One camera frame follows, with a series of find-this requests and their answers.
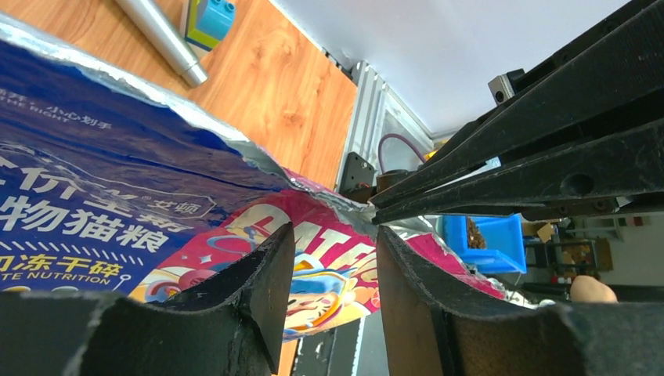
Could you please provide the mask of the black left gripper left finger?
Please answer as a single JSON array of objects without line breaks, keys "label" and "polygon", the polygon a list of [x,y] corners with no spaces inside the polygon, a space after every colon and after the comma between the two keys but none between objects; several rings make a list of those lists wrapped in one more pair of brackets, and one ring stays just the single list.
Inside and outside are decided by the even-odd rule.
[{"label": "black left gripper left finger", "polygon": [[294,227],[164,302],[109,291],[1,295],[4,375],[270,375],[277,372]]}]

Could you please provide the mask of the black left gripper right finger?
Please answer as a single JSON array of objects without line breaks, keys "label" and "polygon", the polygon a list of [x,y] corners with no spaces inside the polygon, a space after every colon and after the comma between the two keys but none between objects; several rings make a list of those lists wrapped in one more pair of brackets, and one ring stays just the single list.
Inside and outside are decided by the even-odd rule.
[{"label": "black left gripper right finger", "polygon": [[660,303],[527,309],[420,257],[386,226],[377,236],[381,316],[392,375],[660,375]]}]

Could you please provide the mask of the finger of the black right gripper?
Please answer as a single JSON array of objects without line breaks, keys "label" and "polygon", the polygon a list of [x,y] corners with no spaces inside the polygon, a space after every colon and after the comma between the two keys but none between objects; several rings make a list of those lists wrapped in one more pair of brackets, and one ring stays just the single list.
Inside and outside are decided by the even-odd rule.
[{"label": "finger of the black right gripper", "polygon": [[[518,93],[466,124],[428,162],[373,197],[379,209],[514,162],[663,121],[663,4],[631,1],[517,80]],[[523,207],[615,207],[620,197]],[[663,190],[625,197],[660,205]]]},{"label": "finger of the black right gripper", "polygon": [[663,121],[657,120],[408,197],[378,210],[373,223],[459,214],[463,207],[523,207],[662,190]]}]

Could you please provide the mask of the colourful pet food bag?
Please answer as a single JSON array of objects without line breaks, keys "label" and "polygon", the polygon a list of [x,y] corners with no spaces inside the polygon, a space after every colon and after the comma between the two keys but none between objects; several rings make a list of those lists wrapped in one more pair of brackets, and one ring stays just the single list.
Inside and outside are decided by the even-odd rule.
[{"label": "colourful pet food bag", "polygon": [[1,287],[162,302],[284,223],[283,337],[379,310],[370,209],[194,103],[1,16]]}]

